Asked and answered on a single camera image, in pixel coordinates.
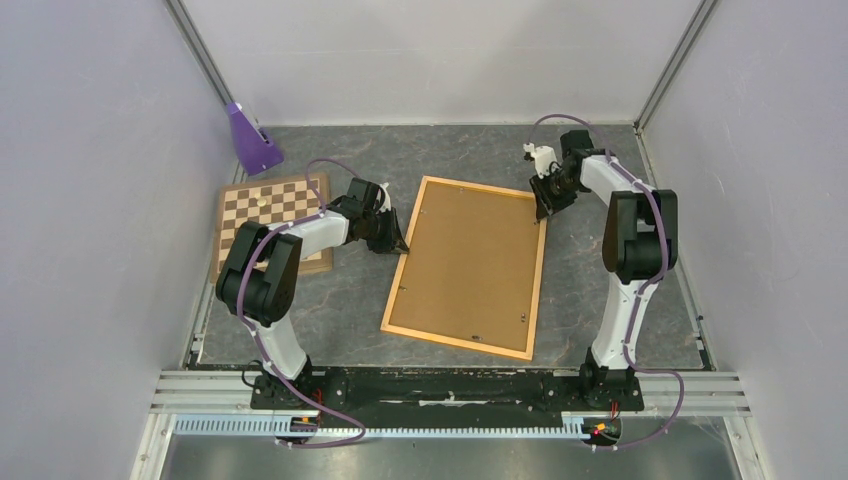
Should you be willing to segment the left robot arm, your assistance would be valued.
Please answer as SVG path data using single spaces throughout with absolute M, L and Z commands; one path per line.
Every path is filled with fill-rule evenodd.
M 315 214 L 244 223 L 217 278 L 216 297 L 246 327 L 263 369 L 278 379 L 276 396 L 291 408 L 307 405 L 314 393 L 312 379 L 302 374 L 309 358 L 289 316 L 301 261 L 356 241 L 376 254 L 409 252 L 386 183 L 354 178 L 346 194 L 321 202 Z

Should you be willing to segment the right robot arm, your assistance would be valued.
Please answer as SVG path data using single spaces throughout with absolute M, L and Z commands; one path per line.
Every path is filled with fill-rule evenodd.
M 655 189 L 628 171 L 588 131 L 560 138 L 561 149 L 526 142 L 529 184 L 542 221 L 572 205 L 581 193 L 606 206 L 602 261 L 609 289 L 598 335 L 579 370 L 577 392 L 591 408 L 637 396 L 635 345 L 647 305 L 677 261 L 677 195 Z

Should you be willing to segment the wooden chessboard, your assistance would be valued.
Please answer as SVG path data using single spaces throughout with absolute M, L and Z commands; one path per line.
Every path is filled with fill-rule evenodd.
M 261 224 L 289 222 L 319 211 L 317 194 L 328 199 L 329 177 L 316 172 L 224 187 L 219 192 L 209 281 L 214 283 L 234 245 L 238 228 L 247 221 Z

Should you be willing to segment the purple plastic stand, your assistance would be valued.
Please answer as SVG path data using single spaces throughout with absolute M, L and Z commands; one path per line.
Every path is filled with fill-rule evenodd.
M 263 128 L 248 119 L 239 103 L 228 103 L 226 111 L 236 156 L 248 176 L 261 174 L 284 162 L 282 150 Z

